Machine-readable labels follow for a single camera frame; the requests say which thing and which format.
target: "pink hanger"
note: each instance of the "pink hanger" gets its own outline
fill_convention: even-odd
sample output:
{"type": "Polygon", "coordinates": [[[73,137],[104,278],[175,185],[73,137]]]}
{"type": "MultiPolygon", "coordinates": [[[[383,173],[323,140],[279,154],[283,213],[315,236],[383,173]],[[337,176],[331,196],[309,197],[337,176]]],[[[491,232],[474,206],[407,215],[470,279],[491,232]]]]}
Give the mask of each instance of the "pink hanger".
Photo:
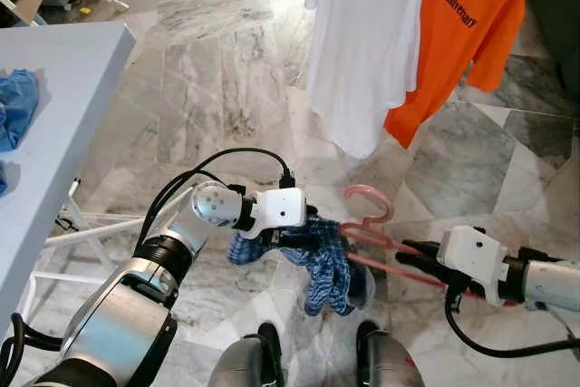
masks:
{"type": "MultiPolygon", "coordinates": [[[[392,219],[394,215],[394,206],[392,205],[389,198],[381,191],[372,186],[367,185],[352,185],[346,189],[344,196],[350,198],[352,195],[361,194],[364,197],[374,200],[379,204],[384,206],[384,214],[380,216],[369,216],[362,219],[362,223],[359,222],[345,222],[341,224],[341,234],[344,237],[349,237],[356,241],[366,242],[368,244],[374,245],[375,247],[382,247],[384,249],[396,249],[398,251],[404,251],[411,254],[419,254],[414,248],[407,247],[406,245],[399,244],[395,242],[390,236],[382,233],[371,227],[371,224],[384,224],[392,219]]],[[[412,272],[403,269],[398,266],[385,265],[384,263],[377,262],[368,257],[359,256],[352,252],[347,252],[346,256],[352,261],[357,263],[362,263],[364,265],[375,267],[377,269],[382,269],[391,274],[396,274],[398,276],[406,276],[413,280],[421,281],[422,283],[428,285],[436,285],[437,287],[444,287],[445,285],[439,280],[434,280],[427,278],[426,276],[420,276],[413,274],[412,272]]]]}
{"type": "Polygon", "coordinates": [[[360,240],[376,247],[382,247],[385,249],[397,249],[399,251],[405,251],[412,254],[418,253],[417,250],[405,245],[398,244],[390,236],[371,227],[371,224],[384,224],[385,222],[388,222],[392,219],[392,216],[395,213],[394,206],[384,193],[379,191],[377,188],[373,188],[372,186],[352,185],[346,189],[344,192],[344,197],[348,199],[354,194],[361,194],[364,197],[383,205],[385,212],[380,216],[364,217],[362,219],[362,223],[345,222],[341,224],[341,233],[343,236],[351,237],[352,239],[360,240]]]}

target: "cable connector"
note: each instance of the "cable connector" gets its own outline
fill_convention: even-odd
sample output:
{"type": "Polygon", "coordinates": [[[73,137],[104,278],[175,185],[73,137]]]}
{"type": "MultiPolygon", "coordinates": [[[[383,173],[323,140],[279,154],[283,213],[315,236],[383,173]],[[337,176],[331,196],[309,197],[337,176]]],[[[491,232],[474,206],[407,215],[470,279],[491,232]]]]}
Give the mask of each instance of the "cable connector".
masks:
{"type": "Polygon", "coordinates": [[[282,177],[280,178],[280,181],[278,181],[278,187],[280,189],[296,187],[296,179],[292,176],[290,170],[282,173],[282,177]]]}
{"type": "Polygon", "coordinates": [[[246,195],[246,187],[244,185],[237,185],[236,183],[231,183],[227,185],[227,188],[237,192],[239,195],[244,197],[246,195]]]}
{"type": "Polygon", "coordinates": [[[461,304],[461,296],[468,289],[471,283],[471,277],[463,274],[460,271],[451,271],[449,277],[449,284],[447,287],[447,294],[445,299],[449,300],[451,310],[453,313],[459,313],[459,305],[461,304]]]}

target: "blue checkered cloth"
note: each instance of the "blue checkered cloth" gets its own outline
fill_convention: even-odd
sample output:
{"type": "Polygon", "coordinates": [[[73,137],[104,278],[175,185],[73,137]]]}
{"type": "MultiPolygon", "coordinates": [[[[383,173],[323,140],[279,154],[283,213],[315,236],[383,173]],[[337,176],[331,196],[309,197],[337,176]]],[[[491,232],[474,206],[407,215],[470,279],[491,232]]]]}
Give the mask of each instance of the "blue checkered cloth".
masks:
{"type": "MultiPolygon", "coordinates": [[[[281,231],[282,241],[286,236],[315,238],[319,243],[319,249],[315,252],[280,248],[288,260],[295,265],[304,266],[310,274],[308,297],[304,303],[304,310],[310,316],[319,315],[326,302],[342,316],[353,310],[347,302],[351,268],[343,252],[339,226],[336,221],[310,215],[303,227],[289,227],[281,231]]],[[[266,245],[261,236],[244,239],[236,233],[227,251],[227,260],[234,265],[245,265],[258,260],[273,248],[275,247],[272,245],[266,245]]]]}

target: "blue cloth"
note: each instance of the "blue cloth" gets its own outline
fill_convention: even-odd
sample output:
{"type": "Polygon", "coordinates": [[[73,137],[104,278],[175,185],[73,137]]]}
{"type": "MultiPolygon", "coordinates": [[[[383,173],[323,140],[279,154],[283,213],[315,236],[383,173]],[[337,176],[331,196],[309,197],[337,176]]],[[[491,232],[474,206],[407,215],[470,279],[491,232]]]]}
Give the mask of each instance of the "blue cloth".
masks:
{"type": "Polygon", "coordinates": [[[38,84],[27,70],[0,77],[0,151],[14,150],[33,118],[38,84]]]}
{"type": "Polygon", "coordinates": [[[2,162],[0,162],[0,195],[2,195],[4,193],[6,188],[7,188],[7,186],[6,186],[6,182],[4,179],[4,174],[2,172],[2,162]]]}
{"type": "MultiPolygon", "coordinates": [[[[304,310],[311,316],[319,315],[326,302],[342,316],[353,310],[347,302],[351,269],[343,252],[339,226],[336,221],[310,215],[303,227],[288,227],[281,231],[282,241],[284,236],[289,236],[315,238],[319,243],[320,247],[315,252],[280,248],[288,260],[295,265],[305,266],[310,273],[310,287],[304,310]]],[[[236,233],[227,251],[227,260],[234,265],[245,265],[258,260],[273,248],[275,247],[264,244],[261,236],[244,239],[236,233]]]]}

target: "orange t-shirt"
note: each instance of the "orange t-shirt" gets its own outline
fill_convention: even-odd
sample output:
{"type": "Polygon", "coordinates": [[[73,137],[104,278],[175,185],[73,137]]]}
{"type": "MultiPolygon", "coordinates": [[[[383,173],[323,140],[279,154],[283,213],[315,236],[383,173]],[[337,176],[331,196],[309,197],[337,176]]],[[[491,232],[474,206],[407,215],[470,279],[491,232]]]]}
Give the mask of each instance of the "orange t-shirt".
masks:
{"type": "Polygon", "coordinates": [[[499,86],[526,0],[422,0],[417,89],[389,111],[384,128],[409,147],[422,122],[448,99],[471,60],[468,84],[499,86]]]}

